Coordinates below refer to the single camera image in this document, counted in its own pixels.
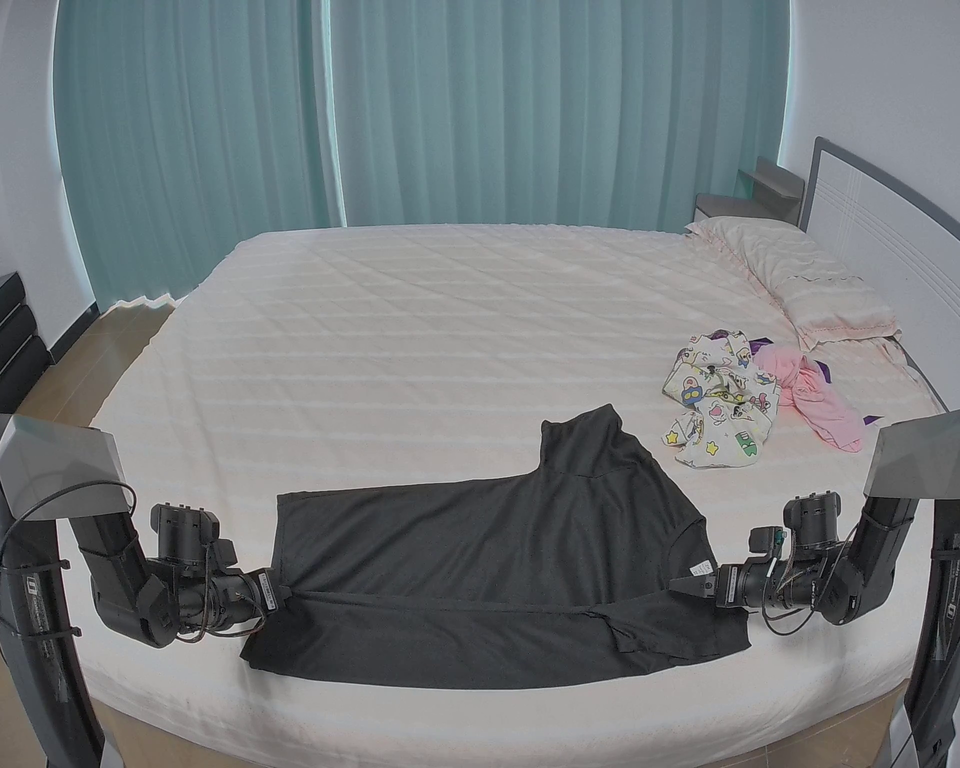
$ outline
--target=wall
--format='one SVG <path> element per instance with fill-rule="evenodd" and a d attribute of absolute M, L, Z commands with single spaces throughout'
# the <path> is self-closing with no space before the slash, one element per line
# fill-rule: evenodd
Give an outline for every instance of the wall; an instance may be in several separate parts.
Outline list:
<path fill-rule="evenodd" d="M 51 347 L 93 303 L 53 120 L 57 0 L 0 0 L 0 270 L 17 270 Z"/>
<path fill-rule="evenodd" d="M 818 135 L 960 219 L 960 3 L 793 0 L 780 164 Z"/>

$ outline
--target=curtain fold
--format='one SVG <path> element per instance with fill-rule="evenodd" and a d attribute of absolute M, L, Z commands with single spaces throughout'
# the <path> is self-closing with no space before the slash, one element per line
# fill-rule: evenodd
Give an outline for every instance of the curtain fold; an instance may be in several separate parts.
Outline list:
<path fill-rule="evenodd" d="M 777 156 L 788 0 L 330 0 L 351 225 L 679 231 Z"/>
<path fill-rule="evenodd" d="M 309 2 L 60 0 L 60 162 L 101 307 L 183 296 L 259 232 L 330 225 L 314 24 Z"/>

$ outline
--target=bed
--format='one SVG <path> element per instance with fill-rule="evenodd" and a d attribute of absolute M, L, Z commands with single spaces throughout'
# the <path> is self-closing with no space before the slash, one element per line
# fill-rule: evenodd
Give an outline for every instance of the bed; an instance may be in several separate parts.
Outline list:
<path fill-rule="evenodd" d="M 876 174 L 851 157 L 818 143 L 804 224 L 855 261 L 868 243 L 851 235 L 858 206 L 877 204 L 860 194 L 872 189 L 860 177 Z M 881 196 L 889 227 L 898 217 L 925 222 L 923 231 L 940 226 L 902 189 L 877 183 L 896 198 Z M 835 215 L 838 204 L 846 218 Z M 956 234 L 951 251 L 924 258 L 960 263 Z M 919 252 L 921 240 L 899 252 Z M 887 269 L 881 259 L 893 259 L 873 253 L 875 263 L 858 266 L 868 280 Z M 948 298 L 955 284 L 938 283 Z M 949 328 L 960 328 L 960 313 L 944 307 Z M 519 474 L 537 465 L 542 420 L 610 402 L 707 517 L 717 560 L 740 562 L 750 529 L 779 523 L 796 494 L 839 491 L 846 533 L 876 430 L 937 413 L 938 397 L 954 406 L 960 397 L 950 385 L 955 358 L 949 370 L 934 364 L 931 377 L 929 325 L 910 316 L 902 340 L 936 394 L 892 340 L 836 342 L 813 354 L 850 403 L 883 416 L 868 427 L 865 450 L 829 447 L 784 409 L 756 465 L 689 468 L 660 441 L 679 409 L 660 387 L 687 337 L 721 327 L 797 343 L 743 265 L 689 234 L 557 226 L 267 233 L 241 243 L 183 301 L 94 425 L 116 439 L 140 497 L 141 530 L 156 502 L 206 507 L 249 569 L 271 558 L 278 493 Z M 924 610 L 927 512 L 922 505 L 886 604 L 849 627 L 814 620 L 782 638 L 754 616 L 753 647 L 743 653 L 562 688 L 311 682 L 250 670 L 238 658 L 242 640 L 156 651 L 103 627 L 84 568 L 64 576 L 93 696 L 253 762 L 697 766 L 803 729 L 908 674 Z M 72 537 L 61 541 L 80 563 Z M 152 537 L 144 549 L 156 553 Z"/>

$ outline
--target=pillow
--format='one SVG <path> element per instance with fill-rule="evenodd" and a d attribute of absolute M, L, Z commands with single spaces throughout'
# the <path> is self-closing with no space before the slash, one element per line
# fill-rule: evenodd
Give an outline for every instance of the pillow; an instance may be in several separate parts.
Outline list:
<path fill-rule="evenodd" d="M 894 311 L 876 291 L 792 224 L 716 216 L 686 228 L 749 268 L 796 328 L 806 352 L 823 342 L 900 333 Z"/>

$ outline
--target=black baseboard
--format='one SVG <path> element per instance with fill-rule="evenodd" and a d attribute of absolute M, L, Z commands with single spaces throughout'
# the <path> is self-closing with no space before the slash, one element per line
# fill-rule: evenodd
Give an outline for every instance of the black baseboard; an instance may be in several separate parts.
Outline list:
<path fill-rule="evenodd" d="M 100 309 L 97 306 L 97 302 L 94 301 L 84 310 L 84 313 L 63 332 L 63 335 L 58 338 L 56 343 L 50 347 L 50 359 L 54 363 L 62 360 L 67 350 L 77 343 L 77 339 L 83 336 L 84 331 L 93 325 L 93 321 L 99 317 Z"/>

